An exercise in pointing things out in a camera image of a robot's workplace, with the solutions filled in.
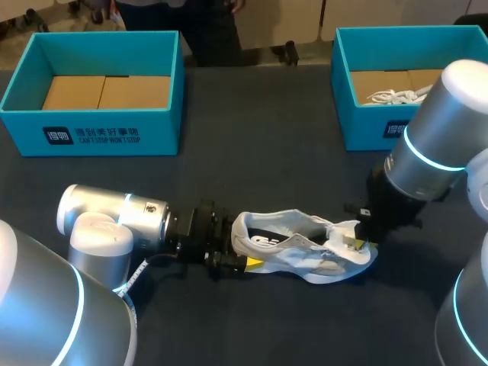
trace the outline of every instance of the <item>sneaker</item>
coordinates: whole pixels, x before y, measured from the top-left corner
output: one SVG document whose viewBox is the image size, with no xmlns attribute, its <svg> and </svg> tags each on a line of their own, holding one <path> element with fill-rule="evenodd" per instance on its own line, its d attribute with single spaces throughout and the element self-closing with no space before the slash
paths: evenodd
<svg viewBox="0 0 488 366">
<path fill-rule="evenodd" d="M 355 238 L 358 221 L 331 223 L 299 210 L 241 213 L 232 227 L 237 254 L 258 259 L 252 273 L 286 271 L 312 284 L 330 284 L 363 272 L 377 257 Z"/>
<path fill-rule="evenodd" d="M 371 99 L 372 104 L 420 104 L 424 101 L 425 97 L 429 93 L 432 85 L 426 86 L 425 88 L 419 89 L 417 91 L 405 90 L 395 92 L 393 89 L 377 91 L 371 94 L 368 99 Z"/>
</svg>

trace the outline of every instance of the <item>person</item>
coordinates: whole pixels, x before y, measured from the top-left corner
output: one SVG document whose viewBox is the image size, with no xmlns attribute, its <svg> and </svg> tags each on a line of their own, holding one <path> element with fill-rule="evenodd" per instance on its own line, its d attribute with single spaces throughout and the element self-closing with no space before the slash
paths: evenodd
<svg viewBox="0 0 488 366">
<path fill-rule="evenodd" d="M 107 8 L 110 0 L 92 0 Z M 199 66 L 239 66 L 234 14 L 246 0 L 116 0 L 128 31 L 180 31 Z"/>
</svg>

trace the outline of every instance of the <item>person's legs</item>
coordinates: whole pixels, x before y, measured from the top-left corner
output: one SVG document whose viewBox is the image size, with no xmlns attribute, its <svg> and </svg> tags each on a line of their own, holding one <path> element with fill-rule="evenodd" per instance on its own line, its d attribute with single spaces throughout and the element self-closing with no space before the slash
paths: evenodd
<svg viewBox="0 0 488 366">
<path fill-rule="evenodd" d="M 171 31 L 171 18 L 165 14 L 166 4 L 134 6 L 116 2 L 122 20 L 128 31 Z"/>
<path fill-rule="evenodd" d="M 242 65 L 234 17 L 223 0 L 187 0 L 178 13 L 178 28 L 199 66 Z"/>
</svg>

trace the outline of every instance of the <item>teal box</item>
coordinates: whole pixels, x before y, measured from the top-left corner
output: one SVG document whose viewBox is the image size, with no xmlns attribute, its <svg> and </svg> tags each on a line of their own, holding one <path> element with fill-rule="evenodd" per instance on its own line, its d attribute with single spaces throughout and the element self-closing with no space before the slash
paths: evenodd
<svg viewBox="0 0 488 366">
<path fill-rule="evenodd" d="M 332 51 L 331 83 L 347 150 L 392 149 L 418 104 L 360 105 L 351 71 L 444 69 L 458 59 L 488 63 L 488 40 L 478 26 L 338 28 Z"/>
<path fill-rule="evenodd" d="M 168 107 L 42 111 L 55 75 L 171 76 Z M 184 84 L 176 31 L 35 34 L 0 118 L 22 156 L 175 155 Z"/>
</svg>

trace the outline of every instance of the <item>white sneaker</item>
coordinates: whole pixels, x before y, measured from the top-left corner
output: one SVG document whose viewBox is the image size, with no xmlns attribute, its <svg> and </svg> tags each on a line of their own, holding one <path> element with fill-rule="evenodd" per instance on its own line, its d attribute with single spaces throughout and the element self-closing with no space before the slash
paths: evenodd
<svg viewBox="0 0 488 366">
<path fill-rule="evenodd" d="M 241 213 L 232 227 L 235 252 L 259 259 L 253 273 L 292 272 L 313 284 L 350 278 L 370 266 L 377 250 L 356 249 L 358 221 L 331 223 L 299 210 Z"/>
</svg>

